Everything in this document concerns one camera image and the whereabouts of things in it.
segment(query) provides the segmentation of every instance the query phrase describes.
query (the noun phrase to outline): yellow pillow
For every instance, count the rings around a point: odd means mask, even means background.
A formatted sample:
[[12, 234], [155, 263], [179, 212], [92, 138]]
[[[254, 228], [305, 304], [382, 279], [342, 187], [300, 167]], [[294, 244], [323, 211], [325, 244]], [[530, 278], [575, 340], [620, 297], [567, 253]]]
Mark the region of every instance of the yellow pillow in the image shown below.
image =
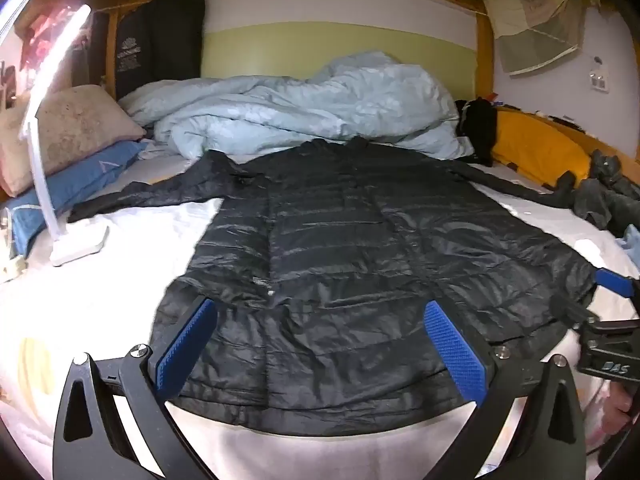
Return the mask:
[[494, 159], [547, 187], [571, 171], [578, 183], [589, 176], [591, 159], [550, 124], [520, 112], [498, 110]]

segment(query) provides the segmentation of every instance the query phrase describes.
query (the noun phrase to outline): bed sheet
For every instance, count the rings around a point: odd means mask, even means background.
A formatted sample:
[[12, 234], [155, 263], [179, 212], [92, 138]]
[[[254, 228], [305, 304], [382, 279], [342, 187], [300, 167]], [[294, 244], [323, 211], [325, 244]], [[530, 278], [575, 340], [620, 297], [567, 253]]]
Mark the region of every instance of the bed sheet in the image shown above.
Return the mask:
[[[181, 157], [136, 162], [111, 189], [132, 180], [155, 182], [183, 171]], [[483, 168], [530, 187], [503, 166]], [[557, 210], [478, 186], [512, 214], [573, 246], [596, 266], [637, 276], [638, 270], [608, 232], [600, 232], [568, 210]], [[148, 341], [164, 288], [184, 272], [193, 247], [222, 200], [162, 208], [129, 208], [91, 222], [110, 227], [99, 254], [53, 268], [50, 240], [38, 238], [30, 270], [0, 286], [0, 416], [36, 469], [52, 478], [51, 454], [56, 413], [73, 355], [119, 357]], [[597, 290], [591, 309], [603, 319], [632, 315], [628, 300]], [[577, 339], [568, 333], [552, 353], [575, 365]], [[591, 443], [596, 429], [602, 381], [576, 375]], [[140, 462], [159, 473], [127, 403], [116, 398], [124, 426]], [[221, 479], [234, 480], [418, 480], [438, 461], [468, 419], [473, 404], [400, 430], [337, 438], [263, 434], [201, 418], [168, 404], [170, 413], [197, 453]], [[485, 470], [499, 463], [522, 409], [517, 402]], [[590, 465], [590, 477], [596, 466]]]

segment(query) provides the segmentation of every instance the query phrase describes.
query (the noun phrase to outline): green wall panel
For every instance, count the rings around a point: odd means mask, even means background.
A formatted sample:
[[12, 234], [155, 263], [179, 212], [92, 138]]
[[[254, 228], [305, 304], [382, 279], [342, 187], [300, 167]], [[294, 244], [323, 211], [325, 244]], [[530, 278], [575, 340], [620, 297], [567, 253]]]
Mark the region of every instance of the green wall panel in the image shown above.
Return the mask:
[[305, 79], [338, 56], [382, 50], [419, 64], [455, 99], [474, 98], [475, 51], [388, 28], [329, 22], [283, 22], [230, 28], [204, 37], [202, 75], [290, 75]]

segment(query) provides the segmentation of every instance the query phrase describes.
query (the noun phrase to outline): hand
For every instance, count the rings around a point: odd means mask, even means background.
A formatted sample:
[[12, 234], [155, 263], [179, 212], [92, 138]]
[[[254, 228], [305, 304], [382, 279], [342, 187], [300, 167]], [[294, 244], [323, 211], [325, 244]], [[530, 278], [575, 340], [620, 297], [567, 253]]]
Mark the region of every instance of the hand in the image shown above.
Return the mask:
[[631, 418], [626, 412], [631, 408], [631, 400], [631, 396], [625, 391], [622, 384], [611, 382], [609, 397], [604, 402], [602, 431], [614, 435], [629, 423]]

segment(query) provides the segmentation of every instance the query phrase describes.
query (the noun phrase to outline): blue pillow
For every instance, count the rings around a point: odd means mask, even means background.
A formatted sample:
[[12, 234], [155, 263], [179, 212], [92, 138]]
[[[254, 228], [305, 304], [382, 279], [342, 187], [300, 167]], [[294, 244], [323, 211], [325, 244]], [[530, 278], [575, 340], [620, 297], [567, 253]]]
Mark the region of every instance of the blue pillow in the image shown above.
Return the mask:
[[[138, 142], [121, 140], [66, 170], [48, 176], [47, 187], [56, 215], [59, 216], [114, 182], [142, 148], [143, 145]], [[46, 227], [36, 190], [31, 188], [8, 200], [2, 207], [11, 214], [15, 251], [26, 256], [32, 240]]]

